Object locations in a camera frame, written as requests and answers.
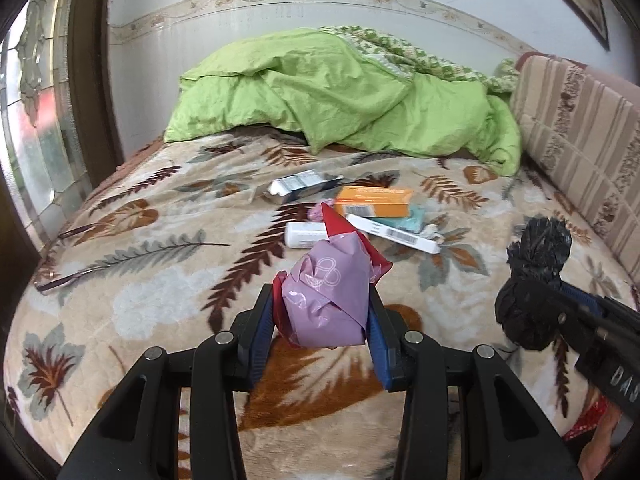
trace bedspread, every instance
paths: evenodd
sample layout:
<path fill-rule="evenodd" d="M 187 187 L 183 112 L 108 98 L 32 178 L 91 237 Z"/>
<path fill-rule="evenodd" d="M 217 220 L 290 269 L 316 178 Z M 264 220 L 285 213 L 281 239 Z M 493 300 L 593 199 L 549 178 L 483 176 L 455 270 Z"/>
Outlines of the bedspread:
<path fill-rule="evenodd" d="M 527 164 L 513 178 L 477 161 L 412 158 L 330 145 L 310 154 L 272 128 L 242 127 L 166 145 L 98 195 L 53 246 L 11 326 L 4 384 L 36 441 L 62 463 L 86 425 L 149 346 L 197 346 L 251 308 L 260 287 L 304 250 L 284 247 L 288 221 L 303 221 L 322 192 L 283 206 L 249 202 L 256 185 L 316 168 L 359 186 L 410 187 L 442 252 L 420 253 L 382 238 L 394 267 L 378 284 L 383 302 L 442 345 L 494 345 L 563 434 L 593 402 L 559 340 L 527 352 L 495 322 L 497 291 L 510 274 L 505 247 L 537 214 L 567 220 L 574 244 L 563 279 L 633 305 L 626 273 L 574 206 Z M 180 410 L 180 477 L 190 478 L 188 397 Z M 388 394 L 366 346 L 292 349 L 274 336 L 264 376 L 236 395 L 249 478 L 388 478 L 404 395 Z M 450 462 L 460 436 L 450 392 Z"/>

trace black plastic bag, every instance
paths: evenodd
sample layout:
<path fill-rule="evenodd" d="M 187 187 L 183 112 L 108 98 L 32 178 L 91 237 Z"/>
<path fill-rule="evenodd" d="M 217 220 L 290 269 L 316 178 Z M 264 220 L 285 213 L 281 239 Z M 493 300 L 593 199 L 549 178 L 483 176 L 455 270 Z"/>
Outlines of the black plastic bag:
<path fill-rule="evenodd" d="M 532 218 L 520 241 L 507 248 L 511 277 L 495 300 L 495 320 L 505 335 L 527 350 L 543 350 L 556 336 L 556 327 L 534 319 L 518 308 L 514 295 L 514 278 L 539 280 L 559 290 L 560 271 L 569 259 L 571 233 L 564 221 L 556 218 Z"/>

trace barcode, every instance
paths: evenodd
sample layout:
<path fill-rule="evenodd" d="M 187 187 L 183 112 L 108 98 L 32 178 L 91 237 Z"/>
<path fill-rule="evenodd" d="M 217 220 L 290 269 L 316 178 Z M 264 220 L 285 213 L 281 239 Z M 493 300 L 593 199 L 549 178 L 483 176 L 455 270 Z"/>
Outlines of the barcode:
<path fill-rule="evenodd" d="M 345 215 L 375 216 L 376 212 L 370 205 L 343 205 Z"/>
<path fill-rule="evenodd" d="M 418 238 L 415 236 L 408 235 L 407 233 L 403 233 L 402 231 L 396 231 L 395 229 L 387 229 L 386 235 L 396 240 L 402 240 L 403 242 L 407 242 L 411 245 L 415 245 L 418 241 Z"/>

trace wallpaper border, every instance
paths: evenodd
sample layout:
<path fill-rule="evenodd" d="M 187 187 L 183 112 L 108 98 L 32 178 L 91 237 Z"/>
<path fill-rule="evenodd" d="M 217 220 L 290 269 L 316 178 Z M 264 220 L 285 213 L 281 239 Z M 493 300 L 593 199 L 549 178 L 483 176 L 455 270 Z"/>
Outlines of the wallpaper border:
<path fill-rule="evenodd" d="M 491 23 L 432 0 L 183 0 L 142 16 L 126 25 L 110 27 L 110 44 L 124 44 L 146 34 L 169 28 L 177 23 L 246 7 L 274 4 L 332 3 L 356 5 L 372 9 L 388 10 L 398 14 L 410 14 L 426 20 L 445 23 L 470 32 L 520 55 L 533 47 L 520 41 Z"/>

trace window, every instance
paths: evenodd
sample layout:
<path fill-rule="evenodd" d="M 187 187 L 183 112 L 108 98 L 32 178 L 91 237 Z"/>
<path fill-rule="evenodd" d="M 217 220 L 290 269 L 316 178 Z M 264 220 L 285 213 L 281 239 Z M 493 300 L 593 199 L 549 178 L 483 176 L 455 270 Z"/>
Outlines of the window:
<path fill-rule="evenodd" d="M 70 106 L 69 11 L 70 0 L 29 0 L 0 44 L 0 166 L 37 250 L 92 188 Z"/>

